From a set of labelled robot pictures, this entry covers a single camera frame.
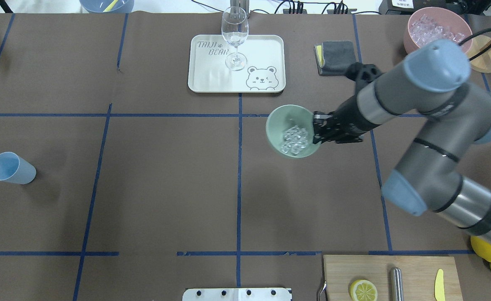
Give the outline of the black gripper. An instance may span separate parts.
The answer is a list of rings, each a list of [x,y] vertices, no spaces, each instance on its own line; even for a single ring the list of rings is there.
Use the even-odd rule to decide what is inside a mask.
[[[329,113],[314,111],[312,125],[314,144],[358,143],[362,141],[362,135],[371,131],[371,122],[360,112],[356,98],[347,99],[337,110]]]

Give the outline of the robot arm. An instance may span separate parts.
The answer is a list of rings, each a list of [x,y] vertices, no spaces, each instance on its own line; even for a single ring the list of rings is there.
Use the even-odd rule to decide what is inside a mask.
[[[469,80],[461,46],[436,40],[384,74],[364,66],[364,84],[336,110],[315,111],[313,143],[356,143],[410,110],[426,118],[383,183],[383,197],[419,217],[432,211],[491,244],[491,190],[456,167],[473,144],[491,142],[491,93]]]

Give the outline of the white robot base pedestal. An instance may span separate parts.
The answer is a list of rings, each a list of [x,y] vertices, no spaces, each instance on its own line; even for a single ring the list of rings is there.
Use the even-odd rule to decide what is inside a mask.
[[[197,288],[187,289],[183,301],[292,301],[291,289],[268,288]]]

